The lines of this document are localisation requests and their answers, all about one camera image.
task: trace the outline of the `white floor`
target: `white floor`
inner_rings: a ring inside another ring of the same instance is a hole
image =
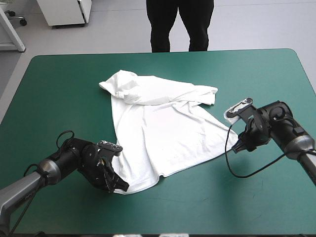
[[[36,0],[16,0],[9,8],[27,18],[25,27],[13,22],[27,50],[20,57],[0,52],[0,122],[36,55],[151,51],[145,0],[93,0],[89,24],[70,29],[49,27]],[[215,0],[209,50],[292,48],[315,90],[315,12],[316,0]],[[171,51],[188,50],[179,17],[170,41]]]

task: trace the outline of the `person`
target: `person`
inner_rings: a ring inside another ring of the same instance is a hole
[[[169,33],[179,13],[190,36],[189,51],[207,51],[214,0],[146,0],[152,52],[170,52]]]

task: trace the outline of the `cabinet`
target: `cabinet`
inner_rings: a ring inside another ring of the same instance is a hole
[[[89,22],[91,0],[37,0],[49,26]]]

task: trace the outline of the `white t-shirt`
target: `white t-shirt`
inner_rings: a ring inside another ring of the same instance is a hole
[[[115,172],[132,194],[224,153],[228,128],[198,106],[215,103],[217,88],[119,71],[100,87],[111,93],[117,143]],[[231,131],[228,150],[237,141]]]

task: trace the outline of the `green tabletop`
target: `green tabletop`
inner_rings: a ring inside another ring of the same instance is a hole
[[[115,142],[111,97],[98,83],[120,69],[217,87],[215,105],[203,107],[226,125],[223,112],[246,97],[252,97],[256,107],[284,101],[316,137],[315,93],[290,49],[37,56],[0,125],[0,188],[21,178],[29,164],[55,152],[61,131],[71,129],[76,137],[93,142]],[[240,121],[233,129],[240,133],[243,128]],[[273,141],[252,153],[229,153],[240,174],[280,154]],[[12,216],[12,224],[18,215]],[[316,188],[299,163],[287,158],[254,177],[238,179],[220,156],[127,196],[95,189],[74,172],[37,194],[17,232],[40,230],[312,234]]]

